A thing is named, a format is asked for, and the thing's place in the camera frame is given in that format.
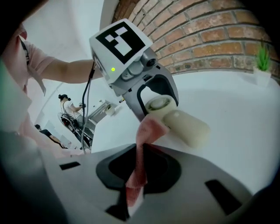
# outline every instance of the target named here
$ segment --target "white cylindrical object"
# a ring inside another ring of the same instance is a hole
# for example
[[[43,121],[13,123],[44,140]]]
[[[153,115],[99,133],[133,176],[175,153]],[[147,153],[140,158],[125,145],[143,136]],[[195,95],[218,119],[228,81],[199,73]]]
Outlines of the white cylindrical object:
[[[191,148],[202,147],[210,133],[205,122],[177,109],[166,114],[163,122]]]
[[[177,105],[173,97],[160,95],[149,100],[145,108],[149,114],[153,114],[162,120],[170,111],[177,109]]]

